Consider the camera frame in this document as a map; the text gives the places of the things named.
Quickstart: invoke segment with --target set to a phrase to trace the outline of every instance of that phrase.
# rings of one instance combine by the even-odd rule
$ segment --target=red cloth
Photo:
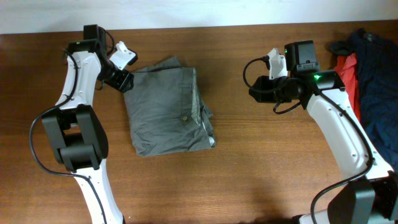
[[[350,56],[338,56],[337,66],[335,71],[340,76],[344,85],[346,86],[346,91],[348,93],[349,103],[354,110],[355,116],[358,121],[361,120],[361,112],[359,111],[359,89],[358,89],[358,79],[356,70],[356,55],[355,53]]]

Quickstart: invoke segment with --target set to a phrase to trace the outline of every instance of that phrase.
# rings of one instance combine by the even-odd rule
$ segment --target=white wall
[[[0,0],[0,33],[398,19],[398,0]]]

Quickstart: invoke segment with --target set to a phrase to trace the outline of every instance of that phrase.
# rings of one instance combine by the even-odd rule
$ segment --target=gray cloth
[[[203,102],[194,68],[177,57],[135,71],[134,88],[125,92],[132,144],[140,156],[215,147],[213,116]]]

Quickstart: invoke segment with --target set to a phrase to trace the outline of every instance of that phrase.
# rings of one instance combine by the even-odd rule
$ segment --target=wooden table
[[[398,42],[398,22],[285,24],[189,29],[112,30],[135,50],[130,70],[176,55],[197,68],[198,86],[214,113],[217,147],[139,157],[129,135],[123,95],[106,86],[94,109],[109,140],[108,176],[128,223],[237,223],[308,213],[315,194],[340,180],[317,124],[299,108],[277,116],[248,95],[242,70],[273,47],[314,40],[322,69],[333,68],[327,47],[360,27]],[[81,32],[0,35],[0,223],[90,223],[75,180],[42,172],[28,147],[33,118],[58,100],[69,41]],[[251,83],[266,75],[248,70]],[[42,125],[34,142],[42,162],[56,163]],[[336,191],[324,196],[325,208]]]

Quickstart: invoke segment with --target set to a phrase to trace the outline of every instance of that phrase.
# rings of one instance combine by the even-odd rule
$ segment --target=wood grain
[[[108,86],[97,91],[94,109],[108,135],[109,180],[126,221],[237,223],[308,213],[313,196],[341,178],[328,144],[306,111],[277,116],[274,105],[256,103],[241,72],[271,48],[307,39],[315,41],[322,69],[331,68],[328,44],[360,27],[398,42],[397,21],[112,31],[138,53],[131,70],[171,55],[197,68],[218,141],[213,150],[139,157],[122,94]],[[0,223],[91,221],[76,182],[42,172],[27,139],[33,118],[60,96],[67,72],[61,49],[81,38],[81,32],[0,35]],[[254,64],[249,82],[266,73],[264,64]],[[46,166],[64,170],[41,125],[34,142]]]

